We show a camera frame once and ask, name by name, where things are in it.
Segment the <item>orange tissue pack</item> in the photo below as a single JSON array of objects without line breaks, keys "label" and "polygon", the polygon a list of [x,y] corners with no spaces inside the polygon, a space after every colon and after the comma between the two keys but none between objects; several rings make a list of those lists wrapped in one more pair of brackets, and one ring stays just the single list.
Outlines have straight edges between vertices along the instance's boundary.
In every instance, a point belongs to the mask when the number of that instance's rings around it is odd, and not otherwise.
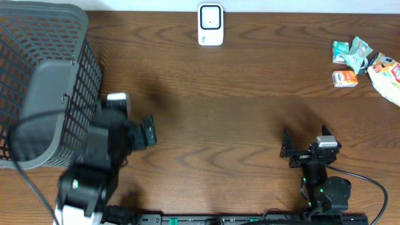
[{"label": "orange tissue pack", "polygon": [[332,82],[336,88],[351,88],[358,85],[354,71],[333,71]]}]

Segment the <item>large yellow wipes packet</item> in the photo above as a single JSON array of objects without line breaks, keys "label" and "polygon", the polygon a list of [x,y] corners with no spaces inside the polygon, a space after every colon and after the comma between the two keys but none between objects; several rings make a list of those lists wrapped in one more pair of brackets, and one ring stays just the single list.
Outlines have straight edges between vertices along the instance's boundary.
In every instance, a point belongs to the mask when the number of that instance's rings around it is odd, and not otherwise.
[{"label": "large yellow wipes packet", "polygon": [[378,52],[369,63],[367,73],[376,91],[399,106],[399,62]]}]

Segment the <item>teal tissue pack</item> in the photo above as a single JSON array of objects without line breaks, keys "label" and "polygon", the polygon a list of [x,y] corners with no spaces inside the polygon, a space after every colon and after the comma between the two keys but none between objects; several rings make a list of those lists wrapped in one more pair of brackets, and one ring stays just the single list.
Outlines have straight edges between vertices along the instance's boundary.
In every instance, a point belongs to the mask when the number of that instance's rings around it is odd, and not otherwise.
[{"label": "teal tissue pack", "polygon": [[345,64],[345,60],[342,54],[347,54],[349,52],[349,43],[334,41],[332,43],[332,62],[336,64]]}]

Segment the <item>mint Zappy wipes packet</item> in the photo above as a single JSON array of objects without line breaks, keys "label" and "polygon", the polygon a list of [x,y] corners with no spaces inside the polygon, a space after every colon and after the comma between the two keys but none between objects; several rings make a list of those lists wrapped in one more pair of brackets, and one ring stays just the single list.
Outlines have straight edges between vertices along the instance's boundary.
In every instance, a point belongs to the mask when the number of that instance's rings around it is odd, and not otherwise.
[{"label": "mint Zappy wipes packet", "polygon": [[362,67],[365,65],[365,59],[373,52],[373,49],[368,43],[363,41],[360,37],[356,36],[351,48],[348,52],[341,53],[341,57],[345,63],[352,68],[355,74],[358,74]]}]

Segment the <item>Zam-Buk ointment tin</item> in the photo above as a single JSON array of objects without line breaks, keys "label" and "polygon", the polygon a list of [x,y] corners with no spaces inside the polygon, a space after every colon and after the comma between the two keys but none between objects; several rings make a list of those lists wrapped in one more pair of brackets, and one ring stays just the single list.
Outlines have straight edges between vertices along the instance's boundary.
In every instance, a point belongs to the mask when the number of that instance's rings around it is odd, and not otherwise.
[{"label": "Zam-Buk ointment tin", "polygon": [[367,58],[367,57],[364,58],[364,61],[362,62],[361,67],[360,67],[357,75],[362,75],[363,76],[363,75],[367,74],[367,70],[368,70],[370,61],[371,60],[369,58]]}]

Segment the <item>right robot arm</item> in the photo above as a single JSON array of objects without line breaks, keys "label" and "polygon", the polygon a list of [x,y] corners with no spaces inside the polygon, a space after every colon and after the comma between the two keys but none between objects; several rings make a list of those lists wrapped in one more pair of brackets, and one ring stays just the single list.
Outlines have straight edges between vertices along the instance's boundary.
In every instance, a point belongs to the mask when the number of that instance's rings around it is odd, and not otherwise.
[{"label": "right robot arm", "polygon": [[341,145],[326,126],[307,150],[297,150],[289,131],[283,131],[279,157],[289,159],[290,168],[300,168],[311,214],[341,213],[348,210],[351,183],[338,176],[328,176],[327,167],[337,159]]}]

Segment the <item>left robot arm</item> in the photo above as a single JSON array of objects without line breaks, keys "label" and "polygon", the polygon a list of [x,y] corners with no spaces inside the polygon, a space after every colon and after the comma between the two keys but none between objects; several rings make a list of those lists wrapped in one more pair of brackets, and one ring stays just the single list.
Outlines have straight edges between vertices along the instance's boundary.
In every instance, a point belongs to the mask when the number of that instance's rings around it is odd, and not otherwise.
[{"label": "left robot arm", "polygon": [[108,202],[128,156],[156,143],[152,116],[136,123],[123,107],[98,109],[89,123],[84,156],[59,178],[54,223],[135,223],[134,214]]}]

